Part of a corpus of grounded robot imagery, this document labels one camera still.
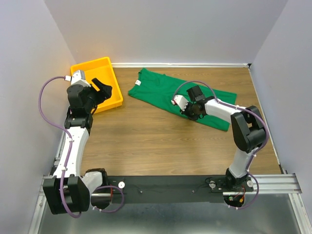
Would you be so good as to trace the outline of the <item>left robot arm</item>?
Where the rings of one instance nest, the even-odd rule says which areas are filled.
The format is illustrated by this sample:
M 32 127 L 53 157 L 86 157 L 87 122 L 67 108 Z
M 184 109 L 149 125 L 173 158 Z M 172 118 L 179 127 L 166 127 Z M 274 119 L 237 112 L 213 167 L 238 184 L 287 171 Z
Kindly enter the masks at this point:
M 90 136 L 93 115 L 98 105 L 112 96 L 112 87 L 97 78 L 65 76 L 69 107 L 63 126 L 52 126 L 64 131 L 65 139 L 60 161 L 52 177 L 44 180 L 43 192 L 54 215 L 68 214 L 79 218 L 89 209 L 91 194 L 104 192 L 108 187 L 105 169 L 90 169 L 80 174 L 83 152 Z

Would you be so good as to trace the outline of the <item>green t shirt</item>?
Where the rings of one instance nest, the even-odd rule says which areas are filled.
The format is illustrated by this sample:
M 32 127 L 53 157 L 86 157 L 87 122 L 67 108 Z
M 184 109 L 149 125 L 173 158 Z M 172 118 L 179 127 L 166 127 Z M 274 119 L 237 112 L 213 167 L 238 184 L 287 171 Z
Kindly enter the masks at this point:
M 182 118 L 187 118 L 180 113 L 179 107 L 171 103 L 171 98 L 176 89 L 186 82 L 185 80 L 159 74 L 149 71 L 145 68 L 141 69 L 138 73 L 138 79 L 128 95 L 149 103 L 159 109 L 165 110 L 171 114 L 177 115 Z M 187 90 L 191 87 L 198 85 L 196 83 L 188 83 L 179 89 L 178 94 L 189 98 Z M 205 85 L 199 85 L 202 92 L 206 97 L 212 96 L 211 90 Z M 235 104 L 237 94 L 214 89 L 217 98 L 224 102 Z M 196 120 L 197 123 L 222 130 L 227 132 L 230 124 L 220 118 L 214 116 L 205 116 L 202 119 Z

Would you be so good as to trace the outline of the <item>yellow plastic tray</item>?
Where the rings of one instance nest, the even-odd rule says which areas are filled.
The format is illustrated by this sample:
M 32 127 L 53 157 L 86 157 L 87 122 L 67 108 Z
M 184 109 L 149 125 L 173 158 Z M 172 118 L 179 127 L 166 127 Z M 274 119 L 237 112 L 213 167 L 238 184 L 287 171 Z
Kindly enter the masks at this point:
M 123 96 L 109 57 L 98 58 L 72 65 L 70 67 L 71 75 L 77 70 L 82 70 L 85 73 L 86 80 L 93 86 L 95 86 L 92 82 L 93 78 L 97 78 L 103 84 L 112 86 L 112 96 L 102 104 L 98 105 L 95 113 L 103 112 L 122 105 Z

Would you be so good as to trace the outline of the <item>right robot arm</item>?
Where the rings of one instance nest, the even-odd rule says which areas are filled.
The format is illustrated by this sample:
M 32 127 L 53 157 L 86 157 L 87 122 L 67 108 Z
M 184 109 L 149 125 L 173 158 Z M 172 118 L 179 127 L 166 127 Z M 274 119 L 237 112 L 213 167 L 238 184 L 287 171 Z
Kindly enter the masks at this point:
M 217 117 L 232 126 L 237 150 L 234 160 L 226 170 L 224 185 L 235 191 L 248 179 L 250 165 L 268 141 L 268 130 L 260 111 L 255 106 L 240 107 L 218 99 L 213 93 L 206 97 L 198 85 L 187 90 L 189 99 L 174 95 L 172 104 L 180 108 L 181 114 L 191 120 L 204 116 Z

